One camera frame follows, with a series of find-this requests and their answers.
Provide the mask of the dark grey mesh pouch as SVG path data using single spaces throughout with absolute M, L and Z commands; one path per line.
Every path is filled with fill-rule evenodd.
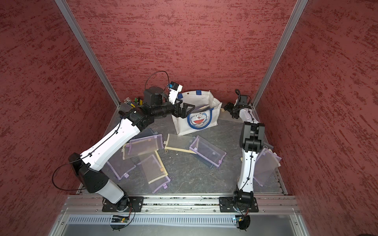
M 206 110 L 213 108 L 212 101 L 208 97 L 197 99 L 191 102 L 191 104 L 195 106 L 196 110 Z

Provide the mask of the yellow trim mesh pouch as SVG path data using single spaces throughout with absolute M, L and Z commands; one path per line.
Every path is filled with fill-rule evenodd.
M 164 149 L 195 154 L 194 151 L 190 150 L 194 141 L 195 137 L 168 134 L 167 140 L 164 142 Z

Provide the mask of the beige mesh pouch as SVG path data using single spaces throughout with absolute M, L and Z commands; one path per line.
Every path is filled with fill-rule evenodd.
M 223 108 L 220 109 L 219 120 L 225 120 L 225 121 L 236 122 L 236 123 L 243 122 L 241 118 L 238 118 L 238 119 L 233 118 L 232 115 L 228 111 L 225 111 Z

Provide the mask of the blue grey mesh pouch front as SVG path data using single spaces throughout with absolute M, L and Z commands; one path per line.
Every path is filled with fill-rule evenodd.
M 146 128 L 145 130 L 134 136 L 133 139 L 145 138 L 156 134 L 157 132 L 155 132 L 152 128 Z

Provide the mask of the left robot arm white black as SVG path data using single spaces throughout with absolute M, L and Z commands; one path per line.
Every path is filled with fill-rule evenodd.
M 168 92 L 159 87 L 150 87 L 144 91 L 142 105 L 128 112 L 119 111 L 118 125 L 100 141 L 81 154 L 73 153 L 68 164 L 74 174 L 89 193 L 97 193 L 109 203 L 115 211 L 124 212 L 131 204 L 127 193 L 102 172 L 108 160 L 133 137 L 147 128 L 155 118 L 173 115 L 186 118 L 195 108 L 178 98 L 182 85 L 171 82 Z

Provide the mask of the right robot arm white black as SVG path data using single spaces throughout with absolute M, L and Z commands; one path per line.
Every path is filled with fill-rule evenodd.
M 242 95 L 238 89 L 235 93 L 237 94 L 235 103 L 229 102 L 224 107 L 232 118 L 241 118 L 243 121 L 239 140 L 242 149 L 242 169 L 233 193 L 233 204 L 234 206 L 243 204 L 246 208 L 250 208 L 255 204 L 253 178 L 257 157 L 263 146 L 265 126 L 252 114 L 252 98 L 249 95 Z

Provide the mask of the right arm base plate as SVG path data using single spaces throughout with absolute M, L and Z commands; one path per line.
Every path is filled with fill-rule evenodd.
M 245 214 L 259 212 L 257 199 L 253 198 L 252 203 L 234 203 L 232 197 L 220 197 L 219 198 L 220 212 L 238 212 Z

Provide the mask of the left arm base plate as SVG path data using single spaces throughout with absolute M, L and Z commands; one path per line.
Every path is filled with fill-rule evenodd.
M 141 196 L 129 196 L 123 197 L 118 203 L 111 203 L 108 199 L 103 198 L 102 212 L 141 212 L 144 197 Z

